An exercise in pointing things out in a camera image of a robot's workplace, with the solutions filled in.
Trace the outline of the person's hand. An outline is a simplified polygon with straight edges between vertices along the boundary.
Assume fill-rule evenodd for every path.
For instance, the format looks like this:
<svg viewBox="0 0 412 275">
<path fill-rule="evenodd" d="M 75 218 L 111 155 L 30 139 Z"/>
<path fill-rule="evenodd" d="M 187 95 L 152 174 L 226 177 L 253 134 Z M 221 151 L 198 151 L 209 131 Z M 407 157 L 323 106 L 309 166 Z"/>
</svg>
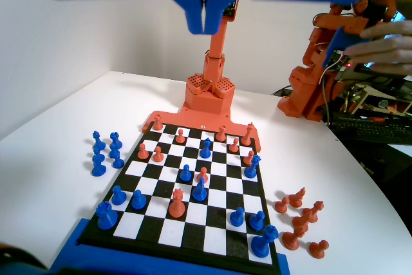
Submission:
<svg viewBox="0 0 412 275">
<path fill-rule="evenodd" d="M 372 63 L 370 70 L 390 75 L 411 75 L 411 21 L 383 23 L 363 30 L 369 42 L 345 49 L 355 64 Z"/>
</svg>

